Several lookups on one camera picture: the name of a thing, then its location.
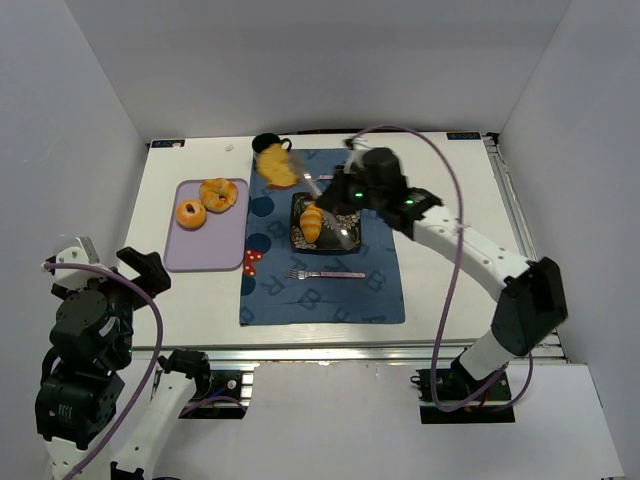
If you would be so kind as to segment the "metal tongs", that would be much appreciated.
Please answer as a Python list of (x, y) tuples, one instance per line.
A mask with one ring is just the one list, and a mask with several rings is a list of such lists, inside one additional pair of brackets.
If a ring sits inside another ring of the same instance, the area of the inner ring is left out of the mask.
[[(294, 150), (289, 153), (288, 162), (291, 170), (296, 174), (299, 181), (311, 195), (312, 199), (314, 201), (317, 201), (322, 195), (322, 192), (313, 180), (312, 174), (310, 173), (308, 167), (304, 162), (304, 157), (301, 156), (298, 151)], [(332, 213), (327, 210), (325, 210), (324, 213), (328, 224), (333, 229), (333, 232), (340, 245), (344, 249), (350, 250), (353, 247), (353, 242), (348, 234), (348, 231), (340, 225), (340, 223)]]

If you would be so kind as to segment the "striped croissant bread roll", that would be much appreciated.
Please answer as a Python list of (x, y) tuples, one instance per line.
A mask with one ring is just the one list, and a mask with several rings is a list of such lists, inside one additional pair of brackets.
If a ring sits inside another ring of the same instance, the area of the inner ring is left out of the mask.
[(307, 243), (317, 241), (323, 226), (323, 211), (314, 202), (310, 203), (299, 217), (299, 227)]

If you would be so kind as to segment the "brown bread slice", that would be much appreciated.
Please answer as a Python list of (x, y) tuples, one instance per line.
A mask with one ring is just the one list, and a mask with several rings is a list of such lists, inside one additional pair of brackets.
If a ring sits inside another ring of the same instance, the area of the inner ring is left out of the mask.
[(256, 169), (269, 188), (288, 189), (299, 182), (289, 165), (289, 152), (279, 144), (267, 147), (257, 156)]

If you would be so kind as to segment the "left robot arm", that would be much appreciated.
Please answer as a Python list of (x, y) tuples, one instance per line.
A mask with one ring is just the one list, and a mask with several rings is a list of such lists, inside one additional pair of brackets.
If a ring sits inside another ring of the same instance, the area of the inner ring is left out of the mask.
[(160, 353), (156, 324), (150, 363), (130, 400), (120, 371), (132, 361), (135, 311), (171, 287), (158, 253), (125, 247), (116, 254), (137, 272), (132, 280), (101, 264), (91, 240), (76, 237), (42, 265), (61, 299), (49, 334), (35, 402), (36, 426), (55, 479), (151, 479), (187, 402), (211, 387), (203, 352)]

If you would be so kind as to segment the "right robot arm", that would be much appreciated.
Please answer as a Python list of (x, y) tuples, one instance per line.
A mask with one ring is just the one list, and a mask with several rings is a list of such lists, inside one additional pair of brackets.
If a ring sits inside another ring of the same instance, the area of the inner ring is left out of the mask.
[(330, 213), (372, 210), (393, 230), (450, 260), (496, 302), (490, 328), (451, 364), (443, 389), (463, 398), (528, 355), (568, 317), (559, 266), (507, 251), (463, 225), (435, 194), (411, 187), (388, 148), (355, 150), (316, 200)]

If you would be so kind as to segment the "twisted bagel bread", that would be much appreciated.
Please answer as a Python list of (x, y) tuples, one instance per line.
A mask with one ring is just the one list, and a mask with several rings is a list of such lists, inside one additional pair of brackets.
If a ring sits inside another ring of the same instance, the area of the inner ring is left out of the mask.
[(238, 188), (235, 183), (226, 178), (215, 178), (200, 184), (199, 195), (208, 211), (224, 213), (235, 205)]

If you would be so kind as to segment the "black floral square plate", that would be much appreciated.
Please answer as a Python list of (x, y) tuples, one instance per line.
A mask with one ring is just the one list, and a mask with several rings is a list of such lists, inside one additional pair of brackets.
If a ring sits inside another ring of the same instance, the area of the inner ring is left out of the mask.
[(290, 208), (290, 244), (296, 251), (302, 253), (354, 253), (358, 251), (362, 244), (362, 227), (361, 212), (349, 215), (337, 215), (336, 220), (349, 236), (350, 246), (345, 248), (336, 236), (335, 230), (326, 218), (326, 213), (322, 213), (322, 222), (316, 228), (316, 221), (313, 222), (314, 229), (317, 230), (318, 236), (314, 242), (310, 242), (304, 235), (301, 227), (301, 218), (310, 219), (305, 212), (310, 207), (314, 207), (311, 196), (308, 193), (294, 193), (291, 198)]

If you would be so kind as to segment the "lavender plastic tray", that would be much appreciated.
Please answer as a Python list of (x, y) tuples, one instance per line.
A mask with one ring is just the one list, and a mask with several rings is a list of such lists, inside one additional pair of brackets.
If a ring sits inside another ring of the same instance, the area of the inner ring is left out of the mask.
[(175, 211), (181, 201), (198, 196), (202, 179), (185, 180), (177, 186), (163, 258), (168, 271), (231, 271), (243, 262), (249, 185), (241, 178), (231, 181), (238, 188), (236, 203), (224, 213), (208, 212), (204, 225), (196, 230), (182, 228)]

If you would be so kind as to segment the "right corner label sticker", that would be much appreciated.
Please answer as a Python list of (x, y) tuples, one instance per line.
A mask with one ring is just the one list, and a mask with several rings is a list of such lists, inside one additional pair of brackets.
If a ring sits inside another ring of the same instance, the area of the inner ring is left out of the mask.
[(475, 141), (481, 140), (482, 135), (479, 132), (463, 131), (463, 132), (447, 132), (446, 137), (450, 141)]

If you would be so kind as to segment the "dark blue mug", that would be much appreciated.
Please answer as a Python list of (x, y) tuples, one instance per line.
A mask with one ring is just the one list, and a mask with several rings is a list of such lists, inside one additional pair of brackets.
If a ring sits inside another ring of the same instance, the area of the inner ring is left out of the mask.
[(262, 133), (255, 136), (251, 142), (251, 148), (255, 156), (262, 153), (272, 145), (278, 145), (285, 151), (290, 151), (292, 141), (289, 138), (281, 138), (275, 133)]

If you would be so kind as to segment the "blue letter-print placemat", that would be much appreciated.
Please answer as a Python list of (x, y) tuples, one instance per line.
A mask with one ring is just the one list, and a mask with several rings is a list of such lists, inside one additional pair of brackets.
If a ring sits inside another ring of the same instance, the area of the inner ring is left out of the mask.
[[(272, 189), (252, 171), (239, 321), (246, 326), (298, 323), (401, 324), (405, 308), (392, 230), (361, 212), (354, 253), (302, 253), (290, 244), (290, 208), (302, 186)], [(286, 277), (288, 270), (362, 272), (365, 279)]]

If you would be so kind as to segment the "left corner label sticker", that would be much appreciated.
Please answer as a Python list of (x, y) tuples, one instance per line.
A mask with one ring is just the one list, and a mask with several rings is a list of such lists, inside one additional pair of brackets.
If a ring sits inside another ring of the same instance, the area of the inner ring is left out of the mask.
[(151, 148), (182, 148), (184, 139), (156, 139), (150, 143)]

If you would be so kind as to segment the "pink-handled fork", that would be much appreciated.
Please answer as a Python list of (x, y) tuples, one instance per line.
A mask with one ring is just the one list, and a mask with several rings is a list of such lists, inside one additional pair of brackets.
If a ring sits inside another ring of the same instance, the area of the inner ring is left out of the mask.
[(311, 278), (329, 278), (329, 279), (365, 279), (366, 274), (362, 272), (323, 272), (323, 271), (303, 271), (288, 270), (287, 278), (306, 280)]

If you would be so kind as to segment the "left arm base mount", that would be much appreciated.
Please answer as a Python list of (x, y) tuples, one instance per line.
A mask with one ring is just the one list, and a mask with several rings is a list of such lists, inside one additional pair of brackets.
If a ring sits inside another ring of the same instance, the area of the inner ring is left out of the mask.
[(162, 375), (179, 372), (195, 382), (195, 394), (180, 412), (180, 419), (241, 420), (248, 409), (242, 403), (241, 370), (213, 369), (206, 353), (176, 349), (168, 357), (160, 355), (153, 383), (156, 392)]

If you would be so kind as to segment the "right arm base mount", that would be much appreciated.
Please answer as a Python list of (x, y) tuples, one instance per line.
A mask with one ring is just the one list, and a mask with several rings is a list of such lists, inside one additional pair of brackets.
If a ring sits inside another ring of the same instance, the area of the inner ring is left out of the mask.
[[(433, 402), (430, 370), (417, 370), (410, 377), (419, 396), (420, 420), (423, 425), (511, 424), (516, 421), (512, 392), (507, 375), (502, 373), (483, 393), (454, 412), (443, 412)], [(449, 406), (461, 402), (476, 391), (481, 383), (469, 387), (450, 368), (436, 370), (436, 392), (441, 403)]]

